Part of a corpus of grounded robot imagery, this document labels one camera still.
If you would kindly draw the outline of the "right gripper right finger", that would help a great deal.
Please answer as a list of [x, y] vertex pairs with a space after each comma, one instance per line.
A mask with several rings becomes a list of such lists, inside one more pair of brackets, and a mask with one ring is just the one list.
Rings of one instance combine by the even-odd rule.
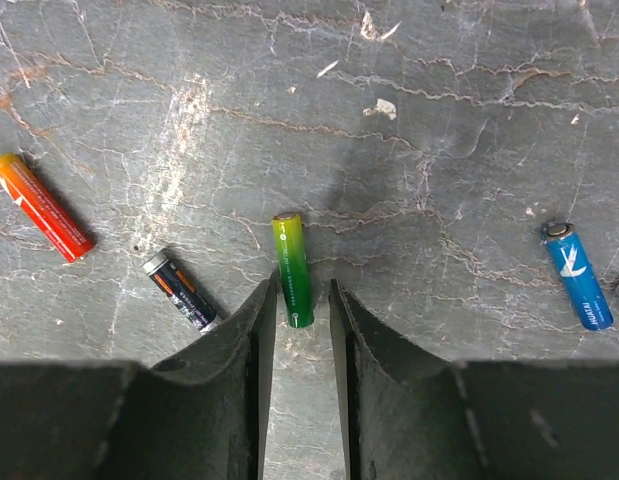
[[330, 285], [350, 479], [619, 479], [619, 361], [446, 361]]

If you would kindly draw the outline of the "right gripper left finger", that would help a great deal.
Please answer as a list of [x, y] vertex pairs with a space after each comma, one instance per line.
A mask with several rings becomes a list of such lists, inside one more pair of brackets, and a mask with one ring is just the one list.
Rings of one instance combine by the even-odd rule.
[[0, 479], [259, 479], [277, 285], [152, 367], [0, 362]]

